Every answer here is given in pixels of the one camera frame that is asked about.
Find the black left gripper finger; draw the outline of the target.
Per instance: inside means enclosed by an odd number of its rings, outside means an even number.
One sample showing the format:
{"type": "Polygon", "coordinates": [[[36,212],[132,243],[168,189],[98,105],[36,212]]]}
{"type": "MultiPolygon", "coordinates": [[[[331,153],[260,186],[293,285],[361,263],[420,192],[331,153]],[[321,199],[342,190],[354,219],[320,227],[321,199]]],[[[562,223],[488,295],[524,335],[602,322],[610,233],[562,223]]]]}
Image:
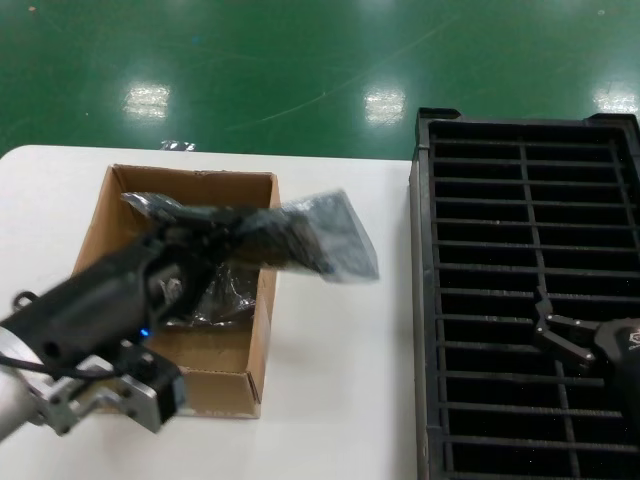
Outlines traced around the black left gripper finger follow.
{"type": "Polygon", "coordinates": [[[212,226],[212,260],[222,262],[234,255],[242,247],[252,227],[247,223],[222,224],[212,226]]]}
{"type": "Polygon", "coordinates": [[[179,224],[189,225],[229,225],[242,221],[260,211],[255,207],[196,207],[173,206],[169,215],[179,224]]]}

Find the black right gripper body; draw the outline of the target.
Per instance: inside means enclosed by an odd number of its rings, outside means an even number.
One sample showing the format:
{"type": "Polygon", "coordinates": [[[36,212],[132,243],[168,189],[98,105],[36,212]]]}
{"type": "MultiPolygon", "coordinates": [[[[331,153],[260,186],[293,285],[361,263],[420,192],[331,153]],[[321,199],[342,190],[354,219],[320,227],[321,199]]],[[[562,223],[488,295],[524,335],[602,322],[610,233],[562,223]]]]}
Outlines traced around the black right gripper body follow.
{"type": "Polygon", "coordinates": [[[639,319],[624,318],[602,323],[594,341],[606,359],[611,386],[624,400],[638,400],[639,319]]]}

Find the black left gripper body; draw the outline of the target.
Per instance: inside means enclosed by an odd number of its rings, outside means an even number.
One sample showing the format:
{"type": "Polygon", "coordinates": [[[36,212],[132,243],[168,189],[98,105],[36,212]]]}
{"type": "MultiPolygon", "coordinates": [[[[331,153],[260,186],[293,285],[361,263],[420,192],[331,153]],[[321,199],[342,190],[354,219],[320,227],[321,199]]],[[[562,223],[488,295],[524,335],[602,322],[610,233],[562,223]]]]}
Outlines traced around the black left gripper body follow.
{"type": "Polygon", "coordinates": [[[8,355],[7,364],[36,373],[76,374],[86,358],[124,340],[137,343],[156,326],[189,313],[216,263],[212,226],[156,227],[8,317],[8,332],[35,357],[8,355]]]}

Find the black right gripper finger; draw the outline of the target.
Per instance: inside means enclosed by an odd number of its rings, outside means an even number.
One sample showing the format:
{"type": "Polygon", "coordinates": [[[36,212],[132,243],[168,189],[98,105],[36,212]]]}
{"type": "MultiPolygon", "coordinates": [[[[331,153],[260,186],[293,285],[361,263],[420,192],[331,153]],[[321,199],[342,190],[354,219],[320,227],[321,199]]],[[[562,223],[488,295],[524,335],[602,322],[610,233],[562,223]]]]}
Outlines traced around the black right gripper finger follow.
{"type": "Polygon", "coordinates": [[[533,344],[569,368],[581,373],[592,370],[597,361],[593,348],[598,323],[556,314],[543,287],[537,288],[534,300],[533,344]]]}

